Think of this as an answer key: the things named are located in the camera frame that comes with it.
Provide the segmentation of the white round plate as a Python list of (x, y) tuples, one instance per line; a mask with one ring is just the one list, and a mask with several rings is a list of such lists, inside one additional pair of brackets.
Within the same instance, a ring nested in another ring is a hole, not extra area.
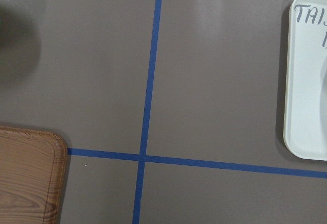
[(321, 69), (320, 113), (326, 114), (326, 59)]

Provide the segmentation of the cream bear print tray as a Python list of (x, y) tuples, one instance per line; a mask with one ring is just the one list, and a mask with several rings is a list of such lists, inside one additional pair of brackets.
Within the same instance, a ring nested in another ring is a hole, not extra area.
[(326, 160), (326, 114), (320, 113), (326, 59), (326, 0), (294, 0), (289, 9), (284, 143), (295, 156)]

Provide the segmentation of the wooden cutting board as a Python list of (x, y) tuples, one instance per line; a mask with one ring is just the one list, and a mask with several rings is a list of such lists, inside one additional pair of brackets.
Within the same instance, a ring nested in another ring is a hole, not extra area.
[(1, 223), (57, 223), (67, 145), (53, 132), (1, 127)]

